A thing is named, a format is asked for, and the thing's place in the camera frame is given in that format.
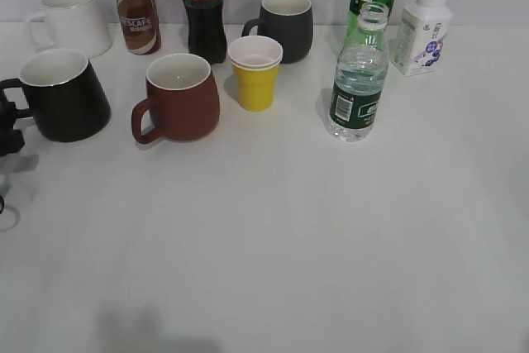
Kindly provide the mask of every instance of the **brown bottle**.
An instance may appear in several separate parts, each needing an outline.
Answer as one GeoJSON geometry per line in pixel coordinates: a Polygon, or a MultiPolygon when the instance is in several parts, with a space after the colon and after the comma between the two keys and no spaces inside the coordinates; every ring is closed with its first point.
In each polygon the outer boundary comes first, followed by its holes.
{"type": "Polygon", "coordinates": [[[160,49],[158,16],[151,0],[117,0],[117,13],[132,54],[152,54],[160,49]]]}

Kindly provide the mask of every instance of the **mug handle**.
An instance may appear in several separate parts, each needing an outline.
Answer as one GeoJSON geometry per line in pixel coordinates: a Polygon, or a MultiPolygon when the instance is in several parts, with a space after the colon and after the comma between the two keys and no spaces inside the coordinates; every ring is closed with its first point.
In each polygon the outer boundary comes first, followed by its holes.
{"type": "Polygon", "coordinates": [[[24,18],[24,23],[26,23],[27,31],[30,36],[31,43],[37,48],[37,49],[45,49],[47,47],[53,46],[55,43],[49,39],[47,42],[45,41],[39,41],[36,39],[35,32],[31,28],[32,22],[44,22],[45,21],[45,14],[43,12],[33,12],[26,18],[24,18]]]}
{"type": "MultiPolygon", "coordinates": [[[[22,87],[22,82],[20,79],[6,79],[0,82],[0,100],[6,98],[3,93],[7,88],[17,88],[22,87]]],[[[32,117],[33,112],[31,109],[15,109],[15,117],[17,119],[26,119],[27,117],[32,117]]]]}
{"type": "Polygon", "coordinates": [[[248,36],[250,34],[250,31],[252,30],[252,28],[254,26],[263,25],[263,24],[264,24],[263,20],[261,20],[259,18],[256,18],[254,20],[249,20],[245,24],[245,27],[242,28],[242,35],[241,36],[248,36]]]}
{"type": "Polygon", "coordinates": [[[152,141],[157,140],[163,135],[162,131],[157,127],[153,128],[145,135],[141,134],[141,119],[143,119],[143,115],[145,115],[145,113],[153,107],[157,106],[158,99],[154,97],[148,97],[147,99],[144,99],[138,103],[132,110],[132,135],[136,141],[143,145],[150,144],[152,141]]]}

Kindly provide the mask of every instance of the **cola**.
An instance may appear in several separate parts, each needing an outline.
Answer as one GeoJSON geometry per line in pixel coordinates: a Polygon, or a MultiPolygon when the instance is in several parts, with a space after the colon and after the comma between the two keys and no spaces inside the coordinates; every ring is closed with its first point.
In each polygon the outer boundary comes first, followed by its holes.
{"type": "Polygon", "coordinates": [[[188,15],[189,52],[210,64],[226,59],[226,34],[222,22],[224,0],[183,0],[188,15]]]}

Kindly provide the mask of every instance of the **stacked paper cup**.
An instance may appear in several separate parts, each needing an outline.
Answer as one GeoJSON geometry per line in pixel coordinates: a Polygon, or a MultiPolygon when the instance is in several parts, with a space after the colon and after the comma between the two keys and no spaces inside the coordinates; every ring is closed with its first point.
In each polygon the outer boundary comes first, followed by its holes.
{"type": "Polygon", "coordinates": [[[283,47],[266,36],[244,36],[231,43],[228,57],[239,82],[241,106],[252,112],[272,106],[283,47]]]}

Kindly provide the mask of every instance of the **black mug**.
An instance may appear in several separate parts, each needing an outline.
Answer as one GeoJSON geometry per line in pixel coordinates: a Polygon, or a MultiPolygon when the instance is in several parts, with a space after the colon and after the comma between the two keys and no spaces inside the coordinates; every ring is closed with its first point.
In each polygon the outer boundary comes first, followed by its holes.
{"type": "Polygon", "coordinates": [[[76,50],[55,49],[33,55],[22,67],[19,79],[0,82],[0,92],[21,87],[29,110],[17,110],[18,118],[31,117],[50,141],[80,141],[101,131],[111,110],[90,61],[76,50]]]}
{"type": "Polygon", "coordinates": [[[248,36],[254,26],[258,35],[271,37],[283,47],[282,64],[298,62],[312,47],[311,0],[263,0],[259,18],[248,21],[242,35],[248,36]]]}

